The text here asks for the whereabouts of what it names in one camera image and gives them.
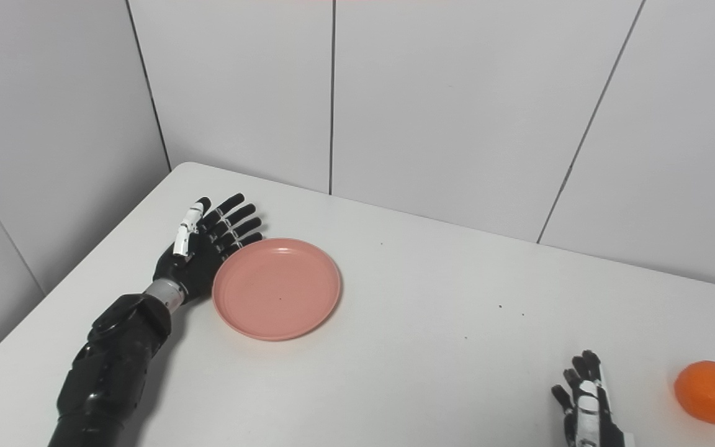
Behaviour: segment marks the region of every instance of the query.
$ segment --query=table surface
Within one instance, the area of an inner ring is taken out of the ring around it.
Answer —
[[[210,300],[185,306],[123,446],[562,447],[550,387],[585,348],[639,447],[715,445],[672,392],[715,360],[715,285],[188,163],[0,344],[0,446],[48,443],[91,322],[150,283],[191,202],[240,191],[268,237],[332,256],[340,304],[283,342],[236,333]]]

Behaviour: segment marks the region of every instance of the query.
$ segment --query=robotic hand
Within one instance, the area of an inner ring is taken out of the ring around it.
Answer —
[[[210,294],[219,266],[239,248],[261,240],[261,226],[246,220],[252,204],[237,194],[209,214],[207,197],[187,211],[176,242],[156,263],[142,294],[123,295],[93,323],[88,342],[65,378],[60,418],[49,447],[112,447],[142,397],[148,363],[170,335],[171,314]]]
[[[633,436],[611,420],[601,360],[592,351],[573,357],[573,369],[564,370],[573,397],[561,385],[551,393],[564,410],[568,447],[635,447]]]

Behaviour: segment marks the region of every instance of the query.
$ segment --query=black forearm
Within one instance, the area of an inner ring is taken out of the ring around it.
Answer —
[[[170,312],[148,294],[123,295],[103,312],[68,371],[49,447],[114,446],[169,334]]]

